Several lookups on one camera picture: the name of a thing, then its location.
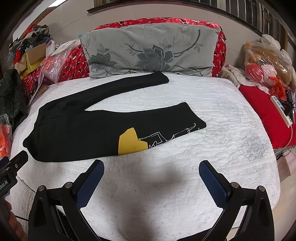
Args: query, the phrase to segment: silver bolt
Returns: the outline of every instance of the silver bolt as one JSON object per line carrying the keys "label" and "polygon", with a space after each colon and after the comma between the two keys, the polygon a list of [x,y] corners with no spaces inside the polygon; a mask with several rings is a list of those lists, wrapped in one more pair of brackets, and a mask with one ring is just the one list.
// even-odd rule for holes
{"label": "silver bolt", "polygon": [[259,186],[259,190],[260,190],[261,192],[264,192],[264,191],[265,191],[265,188],[264,188],[263,186]]}
{"label": "silver bolt", "polygon": [[44,190],[44,186],[40,186],[39,188],[38,188],[38,191],[39,192],[42,192]]}
{"label": "silver bolt", "polygon": [[70,187],[72,187],[72,183],[71,183],[71,182],[67,182],[67,183],[65,184],[65,188],[70,188]]}
{"label": "silver bolt", "polygon": [[239,184],[236,183],[236,182],[233,182],[233,183],[231,183],[231,186],[234,187],[234,188],[238,188],[239,187]]}

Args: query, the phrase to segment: cardboard box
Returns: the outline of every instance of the cardboard box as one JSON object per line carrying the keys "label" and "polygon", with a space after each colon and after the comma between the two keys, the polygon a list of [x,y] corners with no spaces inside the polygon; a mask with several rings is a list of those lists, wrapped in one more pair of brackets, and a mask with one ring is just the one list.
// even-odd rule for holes
{"label": "cardboard box", "polygon": [[45,59],[46,43],[40,44],[27,51],[15,64],[15,69],[18,71],[20,78],[23,79],[29,73],[37,69],[41,62]]}

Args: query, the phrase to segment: floral embroidered pillow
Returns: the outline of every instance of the floral embroidered pillow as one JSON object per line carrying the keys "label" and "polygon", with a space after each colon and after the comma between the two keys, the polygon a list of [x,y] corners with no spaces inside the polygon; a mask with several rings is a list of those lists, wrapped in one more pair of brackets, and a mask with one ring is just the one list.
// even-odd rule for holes
{"label": "floral embroidered pillow", "polygon": [[220,28],[179,23],[105,28],[81,36],[90,76],[162,71],[211,77]]}

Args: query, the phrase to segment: yellow patch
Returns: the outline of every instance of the yellow patch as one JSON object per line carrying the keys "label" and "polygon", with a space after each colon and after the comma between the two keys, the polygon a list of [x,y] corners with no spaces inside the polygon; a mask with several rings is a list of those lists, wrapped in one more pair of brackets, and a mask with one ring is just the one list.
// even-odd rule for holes
{"label": "yellow patch", "polygon": [[118,143],[118,155],[142,151],[148,149],[148,143],[139,141],[134,128],[127,129],[120,135]]}

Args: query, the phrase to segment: human hand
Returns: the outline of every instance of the human hand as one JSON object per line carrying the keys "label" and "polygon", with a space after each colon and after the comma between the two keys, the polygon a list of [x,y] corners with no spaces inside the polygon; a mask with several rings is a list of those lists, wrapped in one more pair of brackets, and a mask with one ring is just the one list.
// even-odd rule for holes
{"label": "human hand", "polygon": [[12,227],[13,231],[20,238],[21,241],[28,241],[28,237],[24,232],[22,225],[17,221],[13,212],[11,212],[11,209],[12,209],[11,204],[8,201],[5,201],[5,206],[9,211],[9,220],[8,220],[9,225]]}

